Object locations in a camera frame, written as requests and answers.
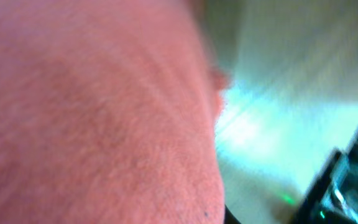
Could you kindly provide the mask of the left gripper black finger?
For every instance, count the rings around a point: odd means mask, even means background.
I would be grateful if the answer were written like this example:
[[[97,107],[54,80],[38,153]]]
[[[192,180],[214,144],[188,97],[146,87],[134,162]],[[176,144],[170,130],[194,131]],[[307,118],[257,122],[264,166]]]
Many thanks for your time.
[[[227,206],[225,206],[224,224],[241,224],[241,222],[231,213]]]

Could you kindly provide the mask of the orange McKinney Boyd soccer t-shirt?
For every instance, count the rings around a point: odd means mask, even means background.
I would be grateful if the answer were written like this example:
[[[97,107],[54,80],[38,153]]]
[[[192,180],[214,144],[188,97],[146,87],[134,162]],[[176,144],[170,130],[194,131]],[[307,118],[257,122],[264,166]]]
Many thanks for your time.
[[[0,223],[222,223],[202,1],[0,1]]]

